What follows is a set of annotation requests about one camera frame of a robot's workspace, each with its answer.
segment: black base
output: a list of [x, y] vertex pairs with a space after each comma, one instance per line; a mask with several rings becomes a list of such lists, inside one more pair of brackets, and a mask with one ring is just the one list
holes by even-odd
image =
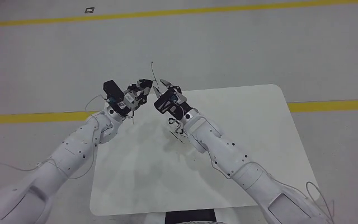
[[177, 224], [191, 221], [216, 222], [215, 212], [213, 209], [166, 212], [165, 224]]

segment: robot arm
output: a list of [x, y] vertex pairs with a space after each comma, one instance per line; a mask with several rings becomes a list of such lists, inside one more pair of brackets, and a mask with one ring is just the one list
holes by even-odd
[[255, 200], [268, 223], [331, 223], [311, 200], [275, 181], [251, 161], [249, 153], [225, 139], [218, 125], [188, 105], [179, 87], [161, 82], [167, 91], [161, 94], [154, 87], [156, 109], [180, 120], [191, 144], [201, 153], [208, 152], [213, 166]]
[[122, 92], [114, 81], [105, 82], [104, 110], [88, 117], [85, 125], [71, 133], [35, 171], [17, 184], [0, 189], [0, 223], [45, 223], [59, 188], [68, 179], [77, 179], [70, 177], [94, 156], [98, 145], [116, 136], [128, 113], [147, 102], [152, 83], [139, 80]]

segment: white table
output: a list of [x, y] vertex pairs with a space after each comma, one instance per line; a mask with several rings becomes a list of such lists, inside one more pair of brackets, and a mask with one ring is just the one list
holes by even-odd
[[[187, 102], [248, 149], [278, 180], [305, 192], [317, 183], [280, 88], [275, 85], [185, 91]], [[100, 145], [90, 209], [98, 216], [252, 206], [233, 180], [211, 167], [186, 139], [169, 132], [169, 114], [153, 106], [155, 95]]]

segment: wire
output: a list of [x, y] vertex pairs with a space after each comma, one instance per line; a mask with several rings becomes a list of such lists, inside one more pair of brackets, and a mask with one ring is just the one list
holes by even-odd
[[[97, 118], [95, 118], [92, 114], [90, 114], [90, 113], [87, 111], [87, 107], [88, 107], [88, 105], [89, 105], [94, 99], [96, 99], [96, 98], [99, 97], [99, 96], [101, 96], [102, 99], [106, 100], [101, 94], [99, 94], [99, 95], [95, 96], [92, 100], [90, 100], [90, 101], [86, 104], [86, 106], [84, 107], [85, 112], [86, 112], [87, 114], [89, 114], [91, 117], [93, 117], [93, 118], [96, 120], [96, 122], [97, 122], [97, 126], [96, 126], [96, 128], [93, 130], [93, 133], [92, 133], [92, 143], [93, 143], [93, 138], [94, 138], [94, 136], [95, 136], [95, 131], [100, 128], [100, 123], [98, 122]], [[69, 179], [69, 180], [76, 180], [76, 179], [79, 179], [79, 178], [85, 176], [85, 175], [90, 171], [90, 169], [92, 168], [94, 162], [95, 162], [95, 147], [94, 147], [93, 144], [92, 144], [92, 162], [91, 162], [91, 166], [90, 166], [90, 167], [88, 168], [88, 170], [87, 170], [84, 174], [82, 174], [81, 176], [78, 176], [78, 177], [76, 177], [76, 178], [68, 178], [68, 179]]]
[[210, 152], [209, 152], [209, 151], [208, 151], [208, 154], [209, 154], [209, 157], [210, 157], [211, 166], [212, 166], [214, 169], [218, 170], [221, 174], [223, 174], [223, 175], [225, 176], [225, 178], [226, 178], [226, 179], [230, 180], [231, 178], [228, 178], [228, 177], [226, 176], [226, 174], [225, 174], [225, 173], [223, 173], [223, 172], [222, 172], [221, 170], [219, 170], [218, 168], [214, 167], [214, 164], [213, 164], [213, 159], [211, 158], [211, 154], [210, 154]]
[[309, 197], [311, 198], [311, 200], [313, 201], [313, 203], [314, 203], [317, 207], [319, 207], [319, 206], [318, 206], [318, 204], [315, 202], [315, 200], [313, 199], [311, 193], [309, 192], [309, 190], [308, 190], [308, 184], [311, 184], [312, 186], [314, 186], [314, 188], [318, 191], [319, 195], [322, 197], [322, 199], [323, 199], [323, 201], [324, 201], [324, 204], [326, 205], [326, 208], [327, 208], [327, 211], [328, 211], [328, 214], [329, 214], [329, 218], [331, 219], [332, 223], [335, 224], [335, 221], [333, 220], [333, 216], [332, 216], [332, 214], [331, 214], [331, 211], [329, 210], [327, 201], [326, 201], [326, 199], [324, 198], [324, 196], [323, 196], [321, 190], [319, 190], [319, 188], [318, 188], [315, 184], [313, 184], [311, 181], [307, 181], [307, 182], [306, 182], [306, 190], [307, 190], [307, 192], [308, 192], [308, 195], [309, 195]]
[[153, 72], [153, 62], [150, 64], [150, 67], [152, 68], [152, 73], [153, 73], [153, 76], [154, 76], [154, 80], [157, 83], [158, 89], [160, 90], [158, 81], [157, 81], [156, 76], [154, 75], [154, 72]]
[[0, 165], [8, 166], [8, 167], [10, 167], [10, 168], [13, 168], [14, 170], [23, 171], [23, 172], [30, 172], [30, 171], [32, 171], [32, 170], [36, 170], [37, 168], [39, 168], [38, 166], [36, 166], [35, 168], [25, 170], [25, 169], [21, 169], [21, 168], [18, 168], [18, 167], [9, 165], [9, 164], [4, 164], [3, 162], [0, 162]]

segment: floor marking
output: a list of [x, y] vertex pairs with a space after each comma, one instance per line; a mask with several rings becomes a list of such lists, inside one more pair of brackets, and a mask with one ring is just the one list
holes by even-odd
[[[310, 113], [324, 111], [358, 110], [358, 100], [289, 102], [291, 113]], [[43, 122], [78, 122], [88, 118], [86, 112], [63, 112], [43, 114], [5, 114], [0, 115], [0, 124], [43, 123]]]
[[207, 8], [188, 8], [182, 10], [162, 10], [162, 11], [133, 12], [133, 13], [122, 13], [122, 14], [86, 15], [86, 16], [74, 16], [74, 17], [64, 17], [64, 18], [39, 18], [39, 19], [32, 19], [32, 20], [0, 21], [0, 26], [55, 24], [55, 23], [62, 23], [62, 22], [86, 22], [86, 21], [97, 21], [97, 20], [117, 20], [122, 18], [172, 16], [172, 15], [185, 15], [185, 14], [216, 13], [216, 12], [274, 10], [279, 8], [300, 8], [300, 7], [330, 6], [335, 4], [357, 4], [357, 3], [358, 0], [316, 0], [316, 1], [307, 1], [307, 2], [251, 4], [246, 6], [244, 5], [244, 6], [221, 6], [221, 7], [207, 7]]

